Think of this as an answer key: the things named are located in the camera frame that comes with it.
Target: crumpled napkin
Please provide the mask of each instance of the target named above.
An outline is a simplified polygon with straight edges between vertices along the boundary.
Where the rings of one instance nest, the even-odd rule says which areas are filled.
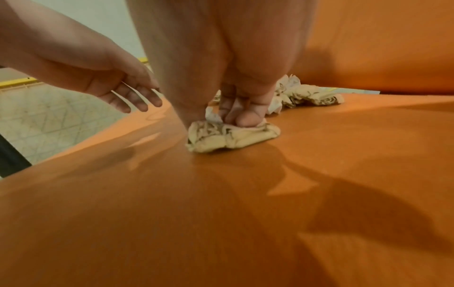
[[[224,124],[210,107],[207,108],[205,117],[206,121],[193,122],[189,127],[186,147],[191,152],[208,153],[220,148],[244,148],[280,135],[280,129],[266,120],[254,128],[239,128]]]
[[[221,92],[218,91],[213,102],[218,103]],[[302,85],[295,75],[283,76],[276,83],[273,100],[268,107],[267,114],[280,113],[282,108],[294,108],[299,105],[334,105],[342,104],[344,98],[341,94],[332,93],[329,88],[322,88],[312,85]]]

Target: yellow strip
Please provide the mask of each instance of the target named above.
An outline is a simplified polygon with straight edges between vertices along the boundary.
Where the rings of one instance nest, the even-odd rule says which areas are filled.
[[[141,61],[144,64],[148,63],[147,58],[139,58],[139,61]],[[26,85],[30,85],[30,84],[39,83],[39,82],[40,82],[39,80],[32,78],[32,77],[20,78],[20,79],[0,82],[0,89],[4,89],[4,88],[8,88],[8,87],[26,86]]]

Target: black furniture leg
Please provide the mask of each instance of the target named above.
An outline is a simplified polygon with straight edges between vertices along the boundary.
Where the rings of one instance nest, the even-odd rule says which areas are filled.
[[[0,176],[5,178],[32,164],[0,134]]]

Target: tiled floor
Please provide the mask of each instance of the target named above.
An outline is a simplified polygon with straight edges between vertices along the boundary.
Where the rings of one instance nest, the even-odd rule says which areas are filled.
[[[93,96],[45,84],[0,90],[0,133],[32,164],[124,116]]]

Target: beige cloth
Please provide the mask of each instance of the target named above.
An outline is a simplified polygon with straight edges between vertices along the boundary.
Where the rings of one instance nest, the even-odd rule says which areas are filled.
[[[218,103],[220,99],[221,92],[218,91],[213,102]],[[342,95],[331,92],[330,88],[302,85],[297,76],[285,75],[276,83],[274,97],[267,114],[280,113],[284,106],[294,108],[306,104],[334,105],[343,102]]]
[[[193,122],[189,127],[186,147],[191,152],[208,153],[220,148],[244,148],[280,135],[280,129],[266,120],[254,128],[239,128],[224,124],[210,108],[207,109],[206,118],[206,121]]]

